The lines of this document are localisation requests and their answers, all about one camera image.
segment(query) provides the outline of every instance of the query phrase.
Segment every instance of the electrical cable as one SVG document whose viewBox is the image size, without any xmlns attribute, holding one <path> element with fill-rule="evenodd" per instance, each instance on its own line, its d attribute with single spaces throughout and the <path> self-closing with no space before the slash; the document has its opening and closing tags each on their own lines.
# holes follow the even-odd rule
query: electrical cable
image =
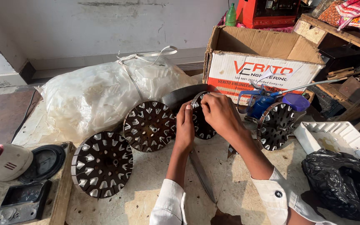
<svg viewBox="0 0 360 225">
<path fill-rule="evenodd" d="M 28 111 L 29 111 L 29 109 L 30 109 L 31 103 L 33 102 L 34 94 L 36 94 L 36 91 L 37 91 L 37 90 L 35 90 L 35 91 L 33 92 L 33 95 L 31 96 L 29 106 L 27 107 L 27 110 L 26 110 L 26 113 L 24 114 L 24 117 L 23 117 L 22 122 L 20 123 L 20 125 L 19 125 L 18 128 L 16 129 L 15 133 L 13 134 L 13 138 L 12 138 L 12 140 L 10 141 L 11 143 L 12 143 L 13 139 L 15 139 L 15 137 L 16 137 L 17 133 L 19 132 L 19 130 L 22 128 L 24 122 L 26 121 L 26 116 L 27 116 L 27 113 L 28 113 Z"/>
</svg>

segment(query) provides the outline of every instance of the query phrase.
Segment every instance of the black plastic bag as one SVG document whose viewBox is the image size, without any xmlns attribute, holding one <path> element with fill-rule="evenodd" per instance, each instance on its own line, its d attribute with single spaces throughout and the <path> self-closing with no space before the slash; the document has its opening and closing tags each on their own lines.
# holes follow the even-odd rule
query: black plastic bag
<svg viewBox="0 0 360 225">
<path fill-rule="evenodd" d="M 328 210 L 360 221 L 360 159 L 321 149 L 307 155 L 301 164 L 311 189 Z"/>
</svg>

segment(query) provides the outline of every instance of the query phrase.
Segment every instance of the white sleeve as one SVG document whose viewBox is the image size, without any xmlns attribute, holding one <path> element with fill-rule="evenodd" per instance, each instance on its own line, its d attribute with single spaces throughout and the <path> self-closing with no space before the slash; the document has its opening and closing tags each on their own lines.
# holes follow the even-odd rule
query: white sleeve
<svg viewBox="0 0 360 225">
<path fill-rule="evenodd" d="M 151 212 L 150 225 L 187 224 L 184 215 L 186 193 L 180 185 L 172 180 L 164 179 L 159 197 Z"/>
<path fill-rule="evenodd" d="M 305 203 L 293 191 L 292 187 L 276 167 L 268 180 L 255 180 L 252 177 L 251 179 L 266 207 L 267 216 L 272 225 L 286 224 L 288 207 L 307 220 L 316 222 L 316 225 L 336 225 L 319 216 L 311 206 Z"/>
</svg>

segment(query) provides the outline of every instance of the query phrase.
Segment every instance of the hand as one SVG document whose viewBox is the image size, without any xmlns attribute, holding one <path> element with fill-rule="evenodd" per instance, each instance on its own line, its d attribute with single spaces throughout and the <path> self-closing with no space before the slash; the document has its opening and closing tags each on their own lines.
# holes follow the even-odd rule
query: hand
<svg viewBox="0 0 360 225">
<path fill-rule="evenodd" d="M 226 95 L 211 92 L 204 95 L 201 104 L 207 123 L 226 140 L 241 133 L 250 134 L 242 124 L 232 100 Z"/>
<path fill-rule="evenodd" d="M 174 151 L 186 152 L 187 154 L 192 149 L 194 142 L 195 131 L 194 122 L 192 120 L 191 101 L 184 103 L 176 117 L 176 141 L 174 143 Z"/>
</svg>

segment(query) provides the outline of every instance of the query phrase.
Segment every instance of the knife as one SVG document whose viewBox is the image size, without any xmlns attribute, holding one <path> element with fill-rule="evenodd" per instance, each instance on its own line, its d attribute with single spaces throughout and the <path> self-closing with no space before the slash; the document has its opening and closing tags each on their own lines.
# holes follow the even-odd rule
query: knife
<svg viewBox="0 0 360 225">
<path fill-rule="evenodd" d="M 215 196 L 213 195 L 212 191 L 212 186 L 210 185 L 205 170 L 201 164 L 200 159 L 198 158 L 194 147 L 188 155 L 190 156 L 191 163 L 194 166 L 195 172 L 197 173 L 197 176 L 200 179 L 202 186 L 204 187 L 206 193 L 208 194 L 212 202 L 216 204 Z"/>
</svg>

